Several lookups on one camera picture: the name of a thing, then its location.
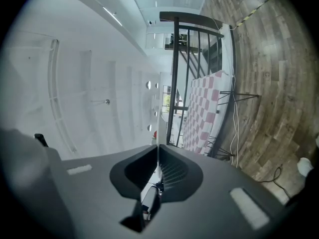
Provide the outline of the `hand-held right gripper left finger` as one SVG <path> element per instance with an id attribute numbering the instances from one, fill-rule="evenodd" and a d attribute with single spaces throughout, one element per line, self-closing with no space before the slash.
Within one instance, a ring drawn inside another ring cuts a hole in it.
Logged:
<path id="1" fill-rule="evenodd" d="M 146 145 L 59 164 L 61 192 L 77 239 L 157 239 L 142 225 L 141 192 L 157 166 L 157 146 Z"/>

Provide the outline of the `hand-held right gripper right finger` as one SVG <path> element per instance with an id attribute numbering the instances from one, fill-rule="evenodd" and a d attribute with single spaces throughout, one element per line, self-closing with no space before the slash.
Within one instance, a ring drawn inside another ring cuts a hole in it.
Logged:
<path id="1" fill-rule="evenodd" d="M 288 217 L 284 206 L 261 183 L 230 164 L 172 146 L 162 154 L 183 161 L 184 179 L 163 193 L 182 201 L 162 200 L 147 226 L 149 239 L 266 239 L 278 238 L 278 228 Z"/>

